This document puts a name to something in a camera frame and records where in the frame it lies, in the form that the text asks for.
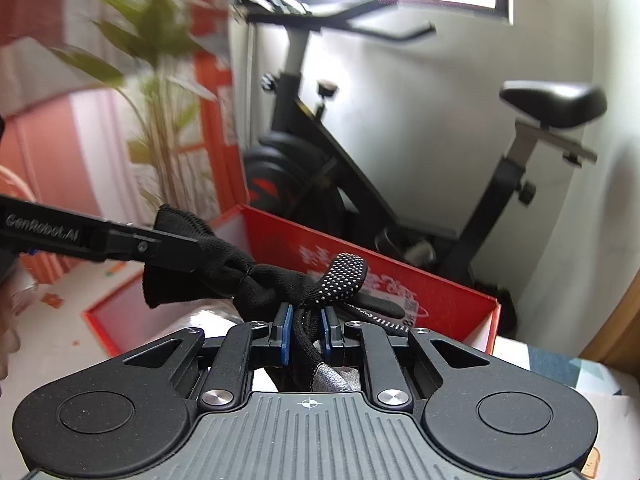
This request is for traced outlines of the left hand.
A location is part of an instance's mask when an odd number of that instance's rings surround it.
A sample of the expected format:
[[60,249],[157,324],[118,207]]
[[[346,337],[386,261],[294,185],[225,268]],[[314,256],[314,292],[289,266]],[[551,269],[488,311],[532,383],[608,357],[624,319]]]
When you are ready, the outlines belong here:
[[1,285],[1,370],[0,379],[9,375],[9,359],[21,348],[16,316],[35,299],[38,284],[28,275],[14,273]]

